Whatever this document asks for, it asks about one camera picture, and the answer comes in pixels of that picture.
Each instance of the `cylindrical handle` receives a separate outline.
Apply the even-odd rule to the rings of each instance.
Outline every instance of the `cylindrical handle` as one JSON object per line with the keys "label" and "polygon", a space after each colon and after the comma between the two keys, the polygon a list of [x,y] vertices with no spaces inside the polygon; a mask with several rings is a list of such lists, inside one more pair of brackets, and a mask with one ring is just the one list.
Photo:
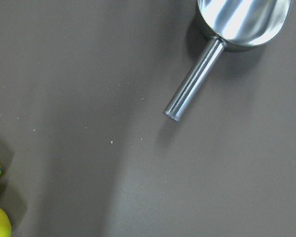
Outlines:
{"label": "cylindrical handle", "polygon": [[213,38],[208,42],[203,54],[189,71],[167,108],[164,110],[163,113],[165,115],[175,121],[180,121],[184,110],[189,105],[223,50],[224,42],[220,38]]}

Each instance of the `scoop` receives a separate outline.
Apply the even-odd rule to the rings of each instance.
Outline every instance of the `scoop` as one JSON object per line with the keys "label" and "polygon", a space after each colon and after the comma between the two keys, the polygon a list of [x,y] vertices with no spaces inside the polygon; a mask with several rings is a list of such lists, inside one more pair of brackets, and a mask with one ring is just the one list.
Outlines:
{"label": "scoop", "polygon": [[164,114],[179,121],[220,54],[268,43],[281,31],[292,3],[293,0],[198,0],[196,21],[208,43]]}

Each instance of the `scoop handle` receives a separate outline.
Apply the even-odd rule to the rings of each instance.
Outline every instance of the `scoop handle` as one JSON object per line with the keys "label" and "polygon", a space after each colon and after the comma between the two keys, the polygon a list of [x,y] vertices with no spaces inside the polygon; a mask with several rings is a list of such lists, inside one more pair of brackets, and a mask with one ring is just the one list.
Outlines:
{"label": "scoop handle", "polygon": [[180,121],[183,112],[188,107],[210,69],[223,52],[224,47],[224,42],[220,38],[213,38],[208,41],[203,54],[198,59],[197,63],[191,68],[164,110],[163,113],[165,115],[175,121]]}

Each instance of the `gray surface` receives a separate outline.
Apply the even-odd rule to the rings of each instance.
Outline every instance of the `gray surface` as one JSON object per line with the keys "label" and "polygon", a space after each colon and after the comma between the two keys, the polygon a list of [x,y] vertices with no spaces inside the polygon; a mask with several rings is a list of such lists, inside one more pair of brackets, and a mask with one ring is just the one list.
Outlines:
{"label": "gray surface", "polygon": [[194,8],[0,0],[13,237],[296,237],[296,1],[271,44],[222,55],[177,124],[162,111],[205,45]]}

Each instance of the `stainless steel scoop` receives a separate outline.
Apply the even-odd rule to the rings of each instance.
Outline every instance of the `stainless steel scoop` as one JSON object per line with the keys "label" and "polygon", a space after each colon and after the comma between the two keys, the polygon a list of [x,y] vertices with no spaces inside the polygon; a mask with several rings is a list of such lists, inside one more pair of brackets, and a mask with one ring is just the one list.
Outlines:
{"label": "stainless steel scoop", "polygon": [[209,42],[164,111],[179,121],[224,49],[265,44],[282,29],[293,0],[198,0],[196,20]]}

